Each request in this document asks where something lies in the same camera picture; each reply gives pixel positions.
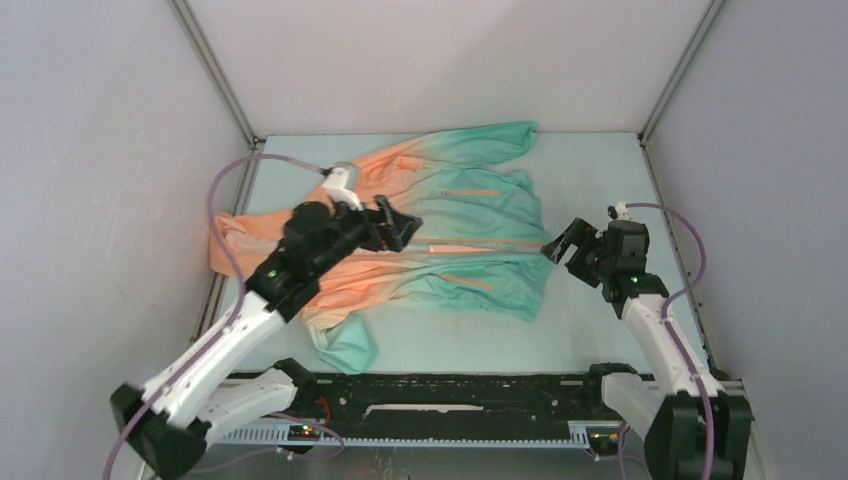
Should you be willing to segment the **teal and orange jacket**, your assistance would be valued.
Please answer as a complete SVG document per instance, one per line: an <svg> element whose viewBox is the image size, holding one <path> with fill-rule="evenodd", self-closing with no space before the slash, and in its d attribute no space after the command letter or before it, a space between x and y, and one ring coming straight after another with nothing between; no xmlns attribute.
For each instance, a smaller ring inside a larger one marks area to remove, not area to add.
<svg viewBox="0 0 848 480"><path fill-rule="evenodd" d="M377 346L365 317L379 306L485 311L526 322L541 308L550 241L533 181L501 165L526 154L538 125L517 121L423 135L359 157L357 195L422 220L400 253L360 250L324 275L299 313L316 355L366 371Z"/></svg>

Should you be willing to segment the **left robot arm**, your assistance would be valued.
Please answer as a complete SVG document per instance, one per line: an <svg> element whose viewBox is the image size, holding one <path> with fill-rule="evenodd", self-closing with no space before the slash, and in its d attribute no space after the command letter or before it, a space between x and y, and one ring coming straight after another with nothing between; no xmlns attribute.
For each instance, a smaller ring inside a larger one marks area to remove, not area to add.
<svg viewBox="0 0 848 480"><path fill-rule="evenodd" d="M256 346L318 294L321 277L358 249L401 252L421 218L344 202L298 205L270 255L236 302L183 355L143 386L123 384L110 404L123 442L161 479L192 471L208 448L269 414L304 416L316 403L315 377L292 358L236 387L223 381Z"/></svg>

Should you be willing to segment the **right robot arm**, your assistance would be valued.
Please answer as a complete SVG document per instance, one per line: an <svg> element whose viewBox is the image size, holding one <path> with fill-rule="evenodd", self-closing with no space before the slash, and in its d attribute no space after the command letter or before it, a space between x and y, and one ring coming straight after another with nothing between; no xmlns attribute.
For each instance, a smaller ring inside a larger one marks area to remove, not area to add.
<svg viewBox="0 0 848 480"><path fill-rule="evenodd" d="M619 216L600 231L581 218L540 252L563 262L604 301L637 340L656 387L636 373L604 373L581 392L585 411L614 411L643 442L654 479L741 479L745 475L752 411L730 395L699 360L670 307L671 294L647 271L646 225Z"/></svg>

